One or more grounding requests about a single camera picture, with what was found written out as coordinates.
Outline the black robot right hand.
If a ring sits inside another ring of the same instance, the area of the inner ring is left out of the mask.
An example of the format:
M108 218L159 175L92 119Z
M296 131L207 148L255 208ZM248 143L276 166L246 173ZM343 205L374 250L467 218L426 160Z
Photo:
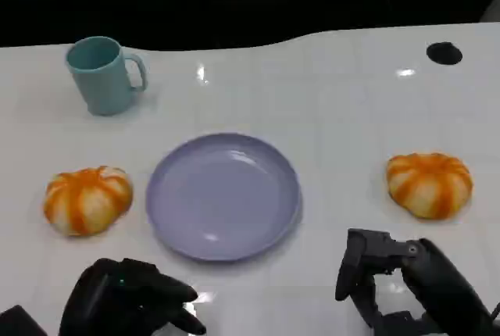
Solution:
M424 308L383 314L375 276L400 270ZM489 312L468 280L429 239L396 241L388 232L351 228L337 276L335 298L350 298L375 335L497 335L499 310Z

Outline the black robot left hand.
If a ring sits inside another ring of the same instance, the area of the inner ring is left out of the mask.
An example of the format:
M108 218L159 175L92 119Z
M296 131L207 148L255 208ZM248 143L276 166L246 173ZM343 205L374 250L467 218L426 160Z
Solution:
M193 287L134 259L101 258L80 275L65 305L60 335L153 335L166 325L194 335L205 325L184 305Z

